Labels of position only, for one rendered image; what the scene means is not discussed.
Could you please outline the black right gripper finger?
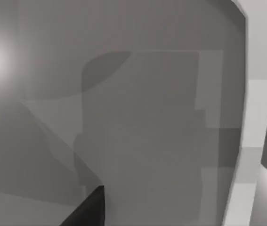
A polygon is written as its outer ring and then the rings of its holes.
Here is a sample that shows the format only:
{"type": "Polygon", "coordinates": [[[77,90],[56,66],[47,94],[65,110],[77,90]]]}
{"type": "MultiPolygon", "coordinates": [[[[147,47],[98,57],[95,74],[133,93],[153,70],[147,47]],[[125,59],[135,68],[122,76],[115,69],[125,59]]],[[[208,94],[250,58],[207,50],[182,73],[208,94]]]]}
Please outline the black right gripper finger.
{"type": "Polygon", "coordinates": [[[59,226],[105,226],[105,187],[98,186],[59,226]]]}

